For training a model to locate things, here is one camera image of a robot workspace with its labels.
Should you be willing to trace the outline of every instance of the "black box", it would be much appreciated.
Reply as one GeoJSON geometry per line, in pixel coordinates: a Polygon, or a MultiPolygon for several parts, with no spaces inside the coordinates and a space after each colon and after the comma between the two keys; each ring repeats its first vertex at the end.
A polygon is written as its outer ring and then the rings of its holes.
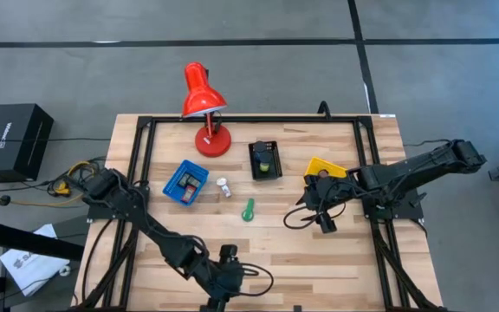
{"type": "Polygon", "coordinates": [[[52,126],[36,104],[0,105],[0,182],[37,179],[52,126]]]}

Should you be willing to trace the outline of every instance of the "white paper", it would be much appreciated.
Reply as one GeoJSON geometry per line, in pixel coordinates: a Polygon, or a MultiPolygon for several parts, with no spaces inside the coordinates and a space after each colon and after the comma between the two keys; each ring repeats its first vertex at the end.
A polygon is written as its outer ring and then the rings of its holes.
{"type": "MultiPolygon", "coordinates": [[[[52,224],[45,224],[34,233],[57,237],[52,224]]],[[[67,259],[41,256],[23,250],[9,250],[0,256],[0,260],[25,296],[32,296],[60,268],[70,263],[67,259]]]]}

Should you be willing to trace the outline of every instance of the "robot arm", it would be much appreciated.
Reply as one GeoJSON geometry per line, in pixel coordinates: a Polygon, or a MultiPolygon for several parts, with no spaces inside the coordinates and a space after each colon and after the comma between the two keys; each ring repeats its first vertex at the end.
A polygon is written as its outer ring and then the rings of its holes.
{"type": "MultiPolygon", "coordinates": [[[[147,213],[149,197],[147,186],[131,186],[120,172],[104,169],[84,185],[83,191],[83,200],[87,204],[100,205],[121,215],[159,246],[161,254],[171,268],[186,280],[193,277],[210,296],[207,306],[203,309],[224,310],[225,304],[231,297],[246,295],[240,293],[240,287],[248,270],[243,267],[246,264],[238,262],[237,247],[223,245],[220,260],[218,262],[210,260],[209,251],[201,238],[169,231],[147,213]]],[[[124,249],[126,248],[133,248],[129,241],[125,243],[124,249]]],[[[106,283],[107,279],[104,277],[102,282],[106,283]]],[[[92,308],[104,288],[105,285],[98,285],[94,290],[96,294],[93,296],[91,294],[79,306],[84,309],[92,308]]]]}
{"type": "Polygon", "coordinates": [[[469,141],[453,140],[428,153],[392,165],[371,165],[347,171],[347,177],[308,175],[298,204],[315,212],[323,233],[336,231],[328,210],[355,198],[369,198],[380,209],[399,204],[408,193],[447,173],[473,173],[486,162],[469,141]]]}

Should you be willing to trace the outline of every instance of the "black basket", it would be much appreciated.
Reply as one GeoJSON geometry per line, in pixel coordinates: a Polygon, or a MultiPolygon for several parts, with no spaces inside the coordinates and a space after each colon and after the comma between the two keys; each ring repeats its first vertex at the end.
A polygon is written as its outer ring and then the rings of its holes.
{"type": "Polygon", "coordinates": [[[273,161],[269,165],[267,172],[259,170],[259,161],[255,157],[253,146],[255,143],[248,144],[249,148],[249,162],[251,163],[251,175],[254,180],[278,179],[282,176],[281,158],[278,155],[278,145],[276,141],[263,142],[267,147],[267,151],[273,154],[273,161]]]}

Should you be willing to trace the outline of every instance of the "lamp base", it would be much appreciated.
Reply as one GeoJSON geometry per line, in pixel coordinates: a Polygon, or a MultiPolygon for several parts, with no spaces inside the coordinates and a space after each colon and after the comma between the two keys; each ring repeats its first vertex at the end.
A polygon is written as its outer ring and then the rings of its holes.
{"type": "Polygon", "coordinates": [[[225,126],[218,128],[212,138],[207,137],[207,127],[199,129],[196,134],[196,148],[207,157],[218,157],[230,148],[230,132],[225,126]]]}

